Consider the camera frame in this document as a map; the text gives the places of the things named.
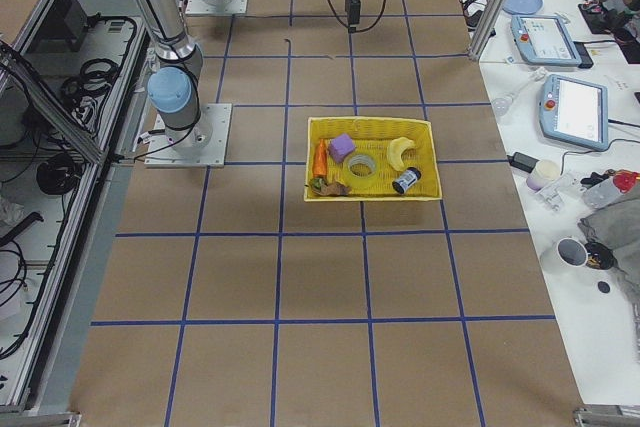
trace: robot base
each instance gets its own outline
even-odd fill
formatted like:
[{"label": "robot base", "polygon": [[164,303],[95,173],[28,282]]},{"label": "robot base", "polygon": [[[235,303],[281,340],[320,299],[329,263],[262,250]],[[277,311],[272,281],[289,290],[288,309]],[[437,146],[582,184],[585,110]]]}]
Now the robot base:
[{"label": "robot base", "polygon": [[189,0],[185,14],[188,17],[244,15],[249,0],[232,0],[227,5],[215,6],[204,0]]},{"label": "robot base", "polygon": [[[229,127],[231,126],[231,104],[205,104],[202,106],[202,116],[206,122],[213,125],[211,139],[201,149],[187,156],[183,152],[168,148],[156,154],[145,157],[147,167],[224,167],[224,159],[227,153],[227,141],[229,139]],[[164,129],[164,122],[158,115],[154,129]],[[169,145],[167,137],[158,135],[151,138],[149,151],[161,149]]]}]

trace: screen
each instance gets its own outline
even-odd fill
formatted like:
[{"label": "screen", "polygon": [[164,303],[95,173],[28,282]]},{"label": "screen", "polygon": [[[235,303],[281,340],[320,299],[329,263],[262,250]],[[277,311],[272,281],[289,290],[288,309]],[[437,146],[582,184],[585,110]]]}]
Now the screen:
[{"label": "screen", "polygon": [[557,19],[523,17],[529,42],[536,57],[541,59],[572,59],[571,50],[558,26]]},{"label": "screen", "polygon": [[567,80],[560,80],[558,84],[556,131],[600,142],[600,89]]}]

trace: table surface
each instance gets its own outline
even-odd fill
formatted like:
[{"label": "table surface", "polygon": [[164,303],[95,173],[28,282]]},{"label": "table surface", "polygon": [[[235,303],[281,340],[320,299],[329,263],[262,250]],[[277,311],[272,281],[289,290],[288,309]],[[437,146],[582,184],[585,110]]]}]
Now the table surface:
[{"label": "table surface", "polygon": [[[573,40],[610,38],[589,32],[578,10],[582,0],[543,1],[538,14],[566,17]],[[522,85],[537,68],[522,60],[513,42],[509,22],[510,15],[501,12],[495,25],[496,36],[489,40],[481,57],[480,67],[490,99]],[[609,95],[609,117],[640,123],[640,104],[633,95],[640,91],[640,66],[628,65],[616,44],[592,44],[589,51],[595,64],[592,69],[545,68],[550,73],[605,85]],[[522,152],[560,164],[565,151],[585,149],[542,135],[538,123],[542,83],[527,85],[508,113],[498,119],[498,127],[508,153]],[[638,133],[630,127],[609,127],[610,140],[640,140]],[[640,171],[639,153],[639,145],[620,142],[605,153],[567,156],[565,168],[580,177],[608,168]],[[514,169],[513,175],[538,254],[565,236],[584,239],[577,223],[592,211],[579,195],[562,193],[565,205],[559,212],[554,212],[527,187],[524,172]],[[583,401],[588,404],[640,404],[640,359],[632,306],[615,275],[590,269],[558,274],[547,271],[547,267],[543,262],[549,296]],[[609,294],[598,291],[599,280],[609,283]]]}]

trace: purple cube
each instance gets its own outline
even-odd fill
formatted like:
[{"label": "purple cube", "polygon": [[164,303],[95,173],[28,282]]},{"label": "purple cube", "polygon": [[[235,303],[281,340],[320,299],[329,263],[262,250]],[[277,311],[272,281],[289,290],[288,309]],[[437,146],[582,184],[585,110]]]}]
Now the purple cube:
[{"label": "purple cube", "polygon": [[354,150],[356,150],[356,144],[347,134],[341,134],[329,143],[329,155],[336,164],[342,162]]}]

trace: metal bracket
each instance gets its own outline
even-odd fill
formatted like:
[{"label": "metal bracket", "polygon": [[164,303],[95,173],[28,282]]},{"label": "metal bracket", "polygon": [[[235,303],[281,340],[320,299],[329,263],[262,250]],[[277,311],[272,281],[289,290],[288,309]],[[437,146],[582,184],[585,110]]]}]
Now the metal bracket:
[{"label": "metal bracket", "polygon": [[215,6],[204,0],[189,0],[185,14],[188,17],[244,15],[249,0],[232,0],[227,5]]},{"label": "metal bracket", "polygon": [[578,427],[640,427],[640,417],[624,415],[617,406],[589,406],[573,416]]},{"label": "metal bracket", "polygon": [[[231,126],[231,104],[205,104],[202,106],[202,116],[213,126],[211,139],[202,149],[194,152],[193,156],[185,157],[175,149],[167,148],[157,154],[145,157],[147,167],[224,167],[227,153],[229,127]],[[154,129],[164,129],[164,122],[158,115]],[[149,152],[167,147],[169,142],[165,135],[151,138]]]},{"label": "metal bracket", "polygon": [[82,416],[74,412],[62,414],[0,417],[0,427],[78,427]]}]

